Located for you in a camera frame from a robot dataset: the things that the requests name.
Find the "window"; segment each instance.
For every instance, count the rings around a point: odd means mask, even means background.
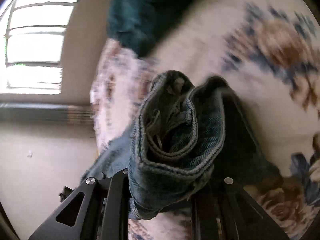
[[[76,2],[16,0],[13,3],[4,35],[5,93],[61,92],[60,57],[64,34]]]

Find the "blue denim jeans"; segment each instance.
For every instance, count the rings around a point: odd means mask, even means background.
[[[181,72],[158,75],[136,120],[111,148],[128,141],[129,146],[108,149],[103,155],[109,157],[100,157],[108,164],[98,160],[91,171],[114,174],[128,165],[132,219],[155,217],[210,179],[219,183],[231,177],[247,185],[280,177],[262,155],[237,96],[218,76],[194,87]],[[115,158],[115,151],[122,157]]]

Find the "white tile floor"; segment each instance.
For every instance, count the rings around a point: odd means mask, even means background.
[[[64,185],[78,185],[96,156],[92,129],[0,123],[0,200],[21,240],[60,204]]]

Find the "silver bolt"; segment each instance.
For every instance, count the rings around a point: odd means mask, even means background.
[[[93,178],[93,177],[87,178],[87,179],[85,180],[85,182],[86,182],[86,184],[91,185],[91,184],[94,184],[94,183],[96,182],[96,179]]]
[[[233,179],[232,179],[232,178],[229,178],[229,177],[226,177],[226,178],[224,178],[224,182],[225,182],[226,184],[231,185],[231,184],[233,183]]]

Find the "beige wall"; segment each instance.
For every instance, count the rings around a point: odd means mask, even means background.
[[[92,128],[0,122],[0,200],[21,240],[59,206],[63,186],[78,186],[96,151]]]
[[[104,43],[109,0],[80,0],[65,34],[58,95],[0,94],[1,101],[88,105],[89,91]]]

